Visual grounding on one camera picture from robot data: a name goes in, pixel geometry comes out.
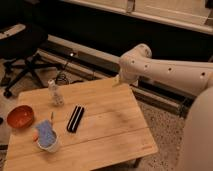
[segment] speckled floor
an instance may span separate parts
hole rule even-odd
[[[2,60],[0,60],[0,79],[3,77]],[[41,70],[42,80],[47,82],[49,78],[54,77],[56,70],[48,69]],[[67,74],[72,81],[79,79],[71,74]],[[4,89],[0,88],[0,116],[7,117],[8,112],[13,109],[17,102],[18,93],[21,91],[38,88],[31,80],[30,76],[25,77],[13,89],[14,97],[6,99],[3,97]],[[146,121],[150,126],[152,135],[158,145],[159,152],[150,156],[146,156],[141,161],[138,168],[133,169],[131,164],[134,161],[117,164],[114,166],[98,169],[99,171],[172,171],[178,162],[178,152],[180,149],[180,142],[182,131],[184,127],[184,120],[177,115],[166,112],[159,108],[150,106],[138,101],[141,110],[144,113]],[[7,144],[9,140],[10,128],[6,122],[0,125],[0,145]],[[0,171],[3,168],[3,161],[5,159],[5,151],[0,151]]]

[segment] orange bowl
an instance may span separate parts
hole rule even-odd
[[[22,105],[14,108],[7,116],[7,123],[12,128],[26,128],[34,121],[34,112],[30,106]]]

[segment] office chair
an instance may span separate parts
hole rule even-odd
[[[9,82],[6,75],[11,73],[12,68],[21,69],[16,78],[10,81],[5,88],[4,96],[7,98],[12,96],[10,88],[27,73],[32,75],[40,87],[44,87],[35,70],[47,67],[61,68],[60,64],[45,62],[36,53],[37,48],[47,40],[48,35],[38,25],[24,23],[23,3],[22,0],[7,0],[0,5],[0,58],[7,61],[3,64],[5,76],[2,84],[5,85],[5,82]],[[20,60],[24,61],[24,64],[14,64]]]

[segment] wooden table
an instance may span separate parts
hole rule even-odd
[[[48,89],[20,94],[18,105],[30,105],[35,122],[13,130],[4,170],[93,170],[156,153],[157,146],[132,90],[115,78],[60,87],[65,105],[54,107]],[[77,133],[66,131],[76,105],[85,107]],[[60,149],[42,151],[32,140],[35,124],[50,119],[59,136]]]

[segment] plastic bottle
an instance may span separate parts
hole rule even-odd
[[[52,100],[53,100],[53,104],[55,106],[63,106],[64,104],[64,100],[63,100],[63,96],[60,94],[59,90],[58,90],[58,85],[55,84],[55,81],[53,79],[48,81],[48,88],[50,91],[50,94],[52,96]]]

